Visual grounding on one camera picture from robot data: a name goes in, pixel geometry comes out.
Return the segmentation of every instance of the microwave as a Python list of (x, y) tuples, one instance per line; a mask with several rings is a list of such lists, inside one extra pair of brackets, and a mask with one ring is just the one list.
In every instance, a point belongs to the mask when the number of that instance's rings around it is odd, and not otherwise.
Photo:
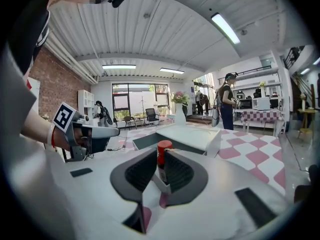
[(239, 99), (239, 101), (241, 102), (239, 109), (252, 109), (252, 99)]
[(270, 110), (270, 98), (253, 98), (252, 108), (254, 110)]

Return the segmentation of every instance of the bottle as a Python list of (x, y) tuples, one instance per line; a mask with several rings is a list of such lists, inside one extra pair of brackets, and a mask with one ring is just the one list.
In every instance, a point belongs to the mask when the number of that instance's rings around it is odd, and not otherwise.
[(164, 184), (168, 185), (168, 180), (165, 172), (165, 149), (172, 149), (172, 142), (170, 140), (162, 140), (158, 142), (158, 158), (157, 165), (158, 171), (160, 175), (160, 179), (164, 182)]

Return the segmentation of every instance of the backpack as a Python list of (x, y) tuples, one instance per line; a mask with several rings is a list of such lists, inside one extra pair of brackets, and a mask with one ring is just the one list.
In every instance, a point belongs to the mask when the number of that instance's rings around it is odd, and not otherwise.
[(103, 117), (106, 117), (108, 124), (112, 126), (113, 121), (111, 120), (111, 117), (109, 115), (109, 111), (105, 106), (103, 107), (101, 113), (102, 113)]

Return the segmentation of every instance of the potted plant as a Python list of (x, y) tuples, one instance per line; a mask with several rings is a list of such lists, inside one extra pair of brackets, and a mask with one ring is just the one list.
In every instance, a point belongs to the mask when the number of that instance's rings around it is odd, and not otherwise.
[(177, 125), (186, 125), (186, 116), (183, 112), (183, 104), (187, 104), (189, 96), (182, 91), (177, 91), (172, 94), (171, 101), (175, 103), (175, 117), (174, 122)]

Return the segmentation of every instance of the corrugated metal ceiling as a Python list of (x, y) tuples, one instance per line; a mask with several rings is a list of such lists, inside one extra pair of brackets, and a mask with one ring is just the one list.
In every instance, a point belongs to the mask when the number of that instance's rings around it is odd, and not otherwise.
[[(118, 9), (109, 3), (62, 1), (50, 10), (54, 35), (92, 76), (104, 74), (102, 65), (128, 63), (137, 65), (136, 70), (105, 73), (169, 77), (159, 71), (161, 67), (181, 68), (186, 74), (178, 79), (195, 72), (204, 75), (208, 69), (219, 69), (276, 44), (282, 13), (277, 0), (125, 0)], [(217, 12), (237, 30), (240, 44), (231, 45), (212, 25), (211, 16)], [(104, 59), (105, 54), (119, 55)]]

